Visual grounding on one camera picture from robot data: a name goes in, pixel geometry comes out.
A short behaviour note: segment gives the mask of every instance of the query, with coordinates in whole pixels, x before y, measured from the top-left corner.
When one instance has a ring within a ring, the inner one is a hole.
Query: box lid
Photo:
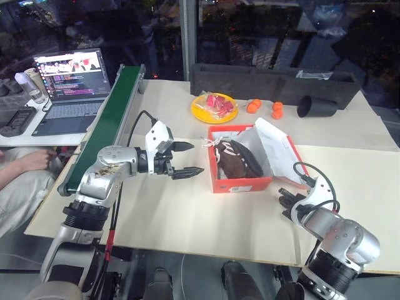
[[[293,171],[293,164],[301,161],[301,158],[291,138],[261,117],[256,120],[254,127],[267,154],[273,176],[287,178],[303,186],[301,178]],[[298,170],[308,175],[304,166]]]

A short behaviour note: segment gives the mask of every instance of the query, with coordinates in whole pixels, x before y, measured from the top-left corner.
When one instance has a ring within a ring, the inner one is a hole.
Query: laptop
[[[52,106],[32,135],[85,133],[111,90],[100,49],[38,54],[34,60]]]

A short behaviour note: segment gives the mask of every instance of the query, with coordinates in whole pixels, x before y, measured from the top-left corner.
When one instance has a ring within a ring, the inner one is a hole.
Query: person
[[[61,162],[50,149],[0,151],[0,237],[34,214],[60,170]]]

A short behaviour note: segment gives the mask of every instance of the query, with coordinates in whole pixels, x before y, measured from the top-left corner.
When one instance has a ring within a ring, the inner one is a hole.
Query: cardboard box
[[[291,138],[263,118],[259,117],[254,125],[226,125],[209,128],[210,140],[221,136],[246,146],[262,167],[264,176],[219,179],[214,147],[209,147],[208,157],[214,193],[262,191],[268,187],[273,177],[283,179],[299,188],[306,188],[300,177],[293,171],[293,164],[301,161],[301,158]],[[308,175],[304,166],[302,169],[299,167],[299,171]]]

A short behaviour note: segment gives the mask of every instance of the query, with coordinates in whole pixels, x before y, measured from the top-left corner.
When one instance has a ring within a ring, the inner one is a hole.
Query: laptop screen
[[[111,90],[98,48],[38,54],[34,60],[52,102],[105,98]]]

